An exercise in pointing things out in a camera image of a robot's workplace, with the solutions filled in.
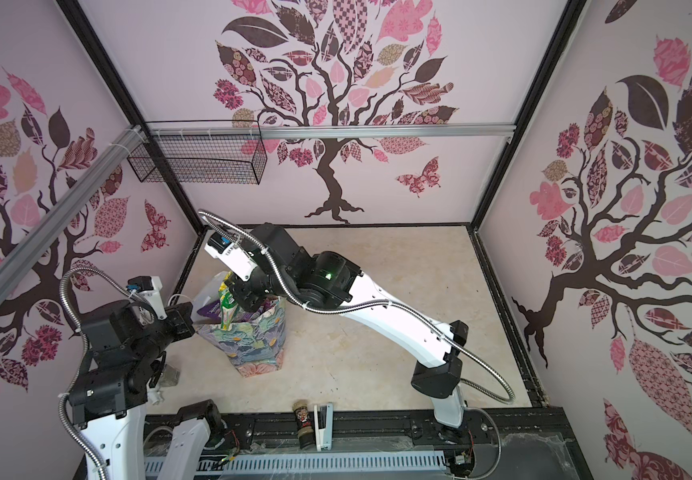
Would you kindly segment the green yellow candy bag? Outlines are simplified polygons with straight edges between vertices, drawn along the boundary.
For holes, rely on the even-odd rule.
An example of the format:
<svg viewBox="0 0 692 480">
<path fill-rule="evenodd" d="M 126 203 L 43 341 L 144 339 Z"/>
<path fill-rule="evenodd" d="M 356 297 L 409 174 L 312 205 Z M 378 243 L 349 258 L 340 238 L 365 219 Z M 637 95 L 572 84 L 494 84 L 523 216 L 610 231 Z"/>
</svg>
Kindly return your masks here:
<svg viewBox="0 0 692 480">
<path fill-rule="evenodd" d="M 241 306 L 231 290 L 235 285 L 235 280 L 236 275 L 234 273 L 229 273 L 226 275 L 219 288 L 221 307 L 220 329 L 223 331 L 229 331 L 234 321 L 241 317 L 243 313 Z"/>
</svg>

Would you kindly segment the floral paper bag white inside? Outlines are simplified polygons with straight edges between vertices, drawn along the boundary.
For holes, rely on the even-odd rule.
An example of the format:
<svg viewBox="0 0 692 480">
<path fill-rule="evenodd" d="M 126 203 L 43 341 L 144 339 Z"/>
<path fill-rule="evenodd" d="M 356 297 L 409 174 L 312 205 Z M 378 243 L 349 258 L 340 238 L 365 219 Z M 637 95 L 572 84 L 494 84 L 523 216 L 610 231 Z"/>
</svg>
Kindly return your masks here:
<svg viewBox="0 0 692 480">
<path fill-rule="evenodd" d="M 168 303 L 193 303 L 192 320 L 196 334 L 222 351 L 231 365 L 244 378 L 272 373 L 282 368 L 286 341 L 286 303 L 283 299 L 267 301 L 254 313 L 245 312 L 237 318 L 229 331 L 220 329 L 220 323 L 200 317 L 203 306 L 220 301 L 219 288 L 228 272 L 215 275 L 199 294 L 191 298 L 174 294 Z"/>
</svg>

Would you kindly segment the purple candy bag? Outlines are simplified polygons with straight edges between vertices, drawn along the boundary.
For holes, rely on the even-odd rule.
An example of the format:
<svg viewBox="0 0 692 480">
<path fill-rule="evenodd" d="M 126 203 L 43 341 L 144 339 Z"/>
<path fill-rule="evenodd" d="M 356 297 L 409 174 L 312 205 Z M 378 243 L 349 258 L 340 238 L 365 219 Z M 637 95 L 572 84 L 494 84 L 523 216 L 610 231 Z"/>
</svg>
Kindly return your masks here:
<svg viewBox="0 0 692 480">
<path fill-rule="evenodd" d="M 209 303 L 198 310 L 200 317 L 208 319 L 211 322 L 220 323 L 223 319 L 222 306 L 219 300 Z"/>
</svg>

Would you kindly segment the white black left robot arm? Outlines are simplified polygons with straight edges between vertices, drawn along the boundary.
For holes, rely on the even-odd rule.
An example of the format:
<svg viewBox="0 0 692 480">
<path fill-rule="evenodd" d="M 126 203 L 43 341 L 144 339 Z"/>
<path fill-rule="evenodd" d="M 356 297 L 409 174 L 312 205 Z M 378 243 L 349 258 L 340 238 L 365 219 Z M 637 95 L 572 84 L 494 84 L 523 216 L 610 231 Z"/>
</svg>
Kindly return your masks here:
<svg viewBox="0 0 692 480">
<path fill-rule="evenodd" d="M 195 333 L 191 303 L 165 309 L 143 325 L 138 302 L 116 301 L 83 318 L 89 350 L 60 416 L 85 454 L 90 479 L 143 479 L 148 394 L 167 363 L 168 347 Z"/>
</svg>

